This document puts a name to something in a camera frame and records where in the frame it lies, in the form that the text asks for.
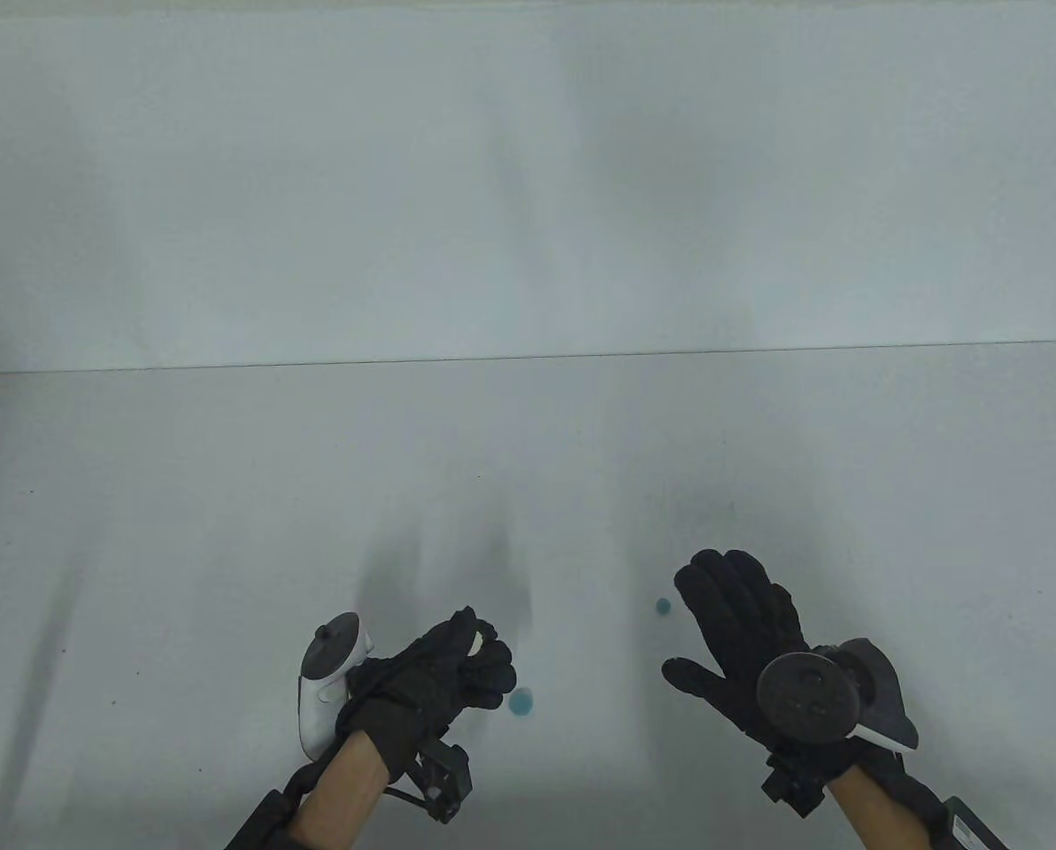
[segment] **cable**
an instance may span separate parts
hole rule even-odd
[[[385,791],[382,791],[382,793],[390,794],[391,797],[397,797],[399,798],[399,800],[406,800],[407,802],[412,802],[419,809],[426,809],[426,801],[422,800],[422,798],[415,797],[411,793],[406,793],[406,791],[399,791],[396,788],[388,788]]]

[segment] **blue sticker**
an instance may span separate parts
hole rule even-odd
[[[515,688],[511,692],[511,697],[508,697],[508,709],[511,709],[511,713],[516,717],[524,717],[531,711],[534,701],[531,688]]]

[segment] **skin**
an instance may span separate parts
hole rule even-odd
[[[300,806],[288,836],[309,850],[350,850],[389,782],[378,750],[365,732],[356,732]]]
[[[929,849],[921,820],[891,800],[861,769],[851,768],[827,788],[867,850]]]
[[[356,732],[300,807],[287,834],[309,850],[350,850],[389,781],[378,750],[365,733]],[[867,850],[928,850],[921,821],[860,769],[851,768],[828,789]]]

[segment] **label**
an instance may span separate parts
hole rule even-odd
[[[977,833],[968,829],[968,825],[961,820],[957,814],[953,816],[953,837],[960,842],[960,846],[965,850],[988,850],[988,846],[977,837]]]

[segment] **white vr controller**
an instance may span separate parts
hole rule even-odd
[[[484,639],[476,632],[469,655],[475,656]],[[351,694],[346,676],[374,650],[362,619],[345,611],[316,629],[315,638],[300,664],[300,745],[313,761],[318,760],[335,740],[335,721]]]

